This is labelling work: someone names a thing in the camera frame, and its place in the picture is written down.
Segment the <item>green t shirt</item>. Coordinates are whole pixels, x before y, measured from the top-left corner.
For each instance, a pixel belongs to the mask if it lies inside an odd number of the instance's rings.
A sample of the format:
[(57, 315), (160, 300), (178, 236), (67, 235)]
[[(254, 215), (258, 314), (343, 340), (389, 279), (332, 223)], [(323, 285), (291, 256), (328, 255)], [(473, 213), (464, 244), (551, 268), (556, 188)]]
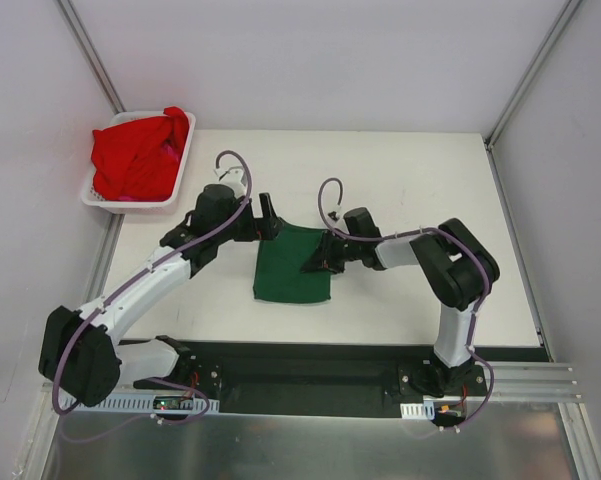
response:
[(282, 223), (274, 240), (259, 244), (253, 296), (256, 300), (310, 305), (331, 299), (328, 271), (303, 273), (302, 267), (319, 246), (324, 230)]

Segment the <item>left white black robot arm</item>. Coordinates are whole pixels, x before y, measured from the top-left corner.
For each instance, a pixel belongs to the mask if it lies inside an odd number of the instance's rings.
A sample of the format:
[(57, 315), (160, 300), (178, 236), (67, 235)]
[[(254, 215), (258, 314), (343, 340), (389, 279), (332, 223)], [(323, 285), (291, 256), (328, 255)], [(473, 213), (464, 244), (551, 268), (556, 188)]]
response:
[(224, 184), (206, 186), (194, 209), (162, 237), (130, 279), (76, 310), (60, 306), (51, 312), (38, 370), (53, 383), (59, 414), (70, 411), (61, 405), (61, 394), (76, 405), (92, 407), (117, 386), (136, 381), (191, 387), (193, 354), (182, 343), (166, 335), (137, 344), (121, 340), (159, 300), (212, 262), (221, 245), (275, 239), (282, 221), (269, 194), (260, 194), (259, 202), (262, 214), (255, 216), (248, 195)]

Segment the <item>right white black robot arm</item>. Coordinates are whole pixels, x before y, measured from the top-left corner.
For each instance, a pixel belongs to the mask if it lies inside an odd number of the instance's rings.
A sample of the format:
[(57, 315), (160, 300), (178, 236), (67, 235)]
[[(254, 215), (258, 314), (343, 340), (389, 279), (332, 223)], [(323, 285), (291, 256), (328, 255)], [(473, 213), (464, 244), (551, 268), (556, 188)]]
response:
[(459, 391), (475, 365), (477, 313), (500, 277), (493, 256), (456, 218), (436, 228), (386, 237), (364, 207), (347, 212), (344, 221), (347, 231), (324, 233), (301, 271), (339, 274), (354, 261), (375, 271), (420, 267), (441, 303), (440, 319), (430, 360), (408, 374), (408, 384), (434, 398)]

